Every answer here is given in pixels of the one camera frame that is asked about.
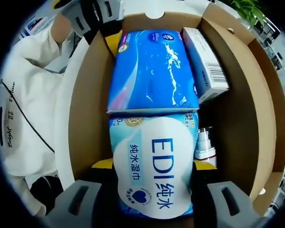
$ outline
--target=yellow object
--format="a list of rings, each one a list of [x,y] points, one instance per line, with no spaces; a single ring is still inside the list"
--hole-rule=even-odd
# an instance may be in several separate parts
[[[208,162],[194,160],[194,163],[196,165],[197,170],[216,170],[217,169],[214,165]]]
[[[55,9],[56,4],[59,3],[59,2],[60,2],[60,0],[55,0],[55,1],[53,1],[53,3],[52,3],[52,8]]]
[[[202,162],[202,161],[196,161],[194,160],[194,163],[196,165],[197,170],[216,170],[217,168],[208,163],[208,162]],[[96,169],[111,169],[113,165],[113,158],[109,158],[106,160],[101,160],[99,162],[96,162],[92,168]]]
[[[113,165],[113,158],[109,158],[106,160],[101,160],[99,162],[96,162],[94,165],[92,165],[92,168],[111,169],[112,165]]]
[[[120,41],[120,38],[122,37],[123,31],[120,30],[118,33],[110,35],[108,37],[105,37],[105,41],[111,50],[112,54],[116,57],[117,55],[117,49],[118,49],[118,44]]]

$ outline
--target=barcode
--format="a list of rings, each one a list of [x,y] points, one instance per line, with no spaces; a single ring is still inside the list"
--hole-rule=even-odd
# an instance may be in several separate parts
[[[218,63],[206,63],[213,82],[227,82],[226,76]]]
[[[211,94],[209,97],[207,97],[203,102],[206,102],[208,100],[211,100],[212,98],[216,97],[217,95],[219,95],[219,93],[213,93]]]

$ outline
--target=gold seal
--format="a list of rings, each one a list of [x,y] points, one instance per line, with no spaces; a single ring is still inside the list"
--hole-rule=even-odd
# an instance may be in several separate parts
[[[123,44],[119,47],[118,52],[122,53],[128,49],[129,45],[128,44]]]
[[[131,117],[125,120],[125,123],[130,127],[136,127],[143,121],[143,117]]]

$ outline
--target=cardboard box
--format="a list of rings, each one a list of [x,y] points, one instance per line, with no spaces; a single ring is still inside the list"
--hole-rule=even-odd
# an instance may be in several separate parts
[[[283,173],[273,172],[266,185],[264,186],[266,192],[263,195],[259,195],[255,201],[253,201],[253,208],[259,215],[264,215],[277,194],[279,184],[281,182]]]
[[[199,103],[229,90],[224,71],[201,32],[196,28],[184,28],[182,36],[193,66]]]
[[[282,172],[285,165],[285,96],[278,75],[253,35],[214,4],[202,17],[165,12],[158,19],[135,14],[123,21],[124,32],[183,27],[198,28],[224,68],[230,90],[200,110],[200,127],[213,126],[224,180],[233,181],[254,200],[272,171]],[[114,57],[98,32],[78,72],[69,113],[75,180],[97,161],[112,157],[106,107],[113,68]],[[176,222],[176,227],[191,222]]]

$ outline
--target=cardboard box flap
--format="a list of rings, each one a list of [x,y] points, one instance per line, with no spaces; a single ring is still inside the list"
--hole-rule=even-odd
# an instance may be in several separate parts
[[[233,17],[216,4],[210,3],[208,5],[203,14],[203,18],[215,21],[217,24],[226,29],[233,29],[234,35],[240,38],[246,45],[255,39],[255,36],[249,32],[237,18]]]
[[[213,129],[219,129],[216,137],[220,140],[222,169],[227,180],[255,199],[274,162],[276,125],[271,94],[247,45],[207,19],[202,19],[200,28],[218,55],[230,86],[229,94],[214,100],[217,106],[212,105]]]
[[[75,180],[99,160],[112,157],[106,114],[114,58],[97,33],[85,54],[73,90],[69,151]]]
[[[259,195],[255,201],[253,201],[253,209],[260,215],[263,216],[271,202],[276,196],[277,189],[281,182],[283,173],[282,172],[273,172],[271,173],[266,185],[264,186],[266,192],[264,195]]]
[[[165,12],[161,18],[151,19],[144,13],[134,14],[124,18],[123,32],[132,32],[145,29],[167,29],[181,31],[183,27],[197,28],[201,20],[201,16]]]
[[[285,94],[276,69],[259,42],[255,39],[248,47],[257,59],[271,93],[276,117],[276,151],[273,172],[283,172],[285,167]]]

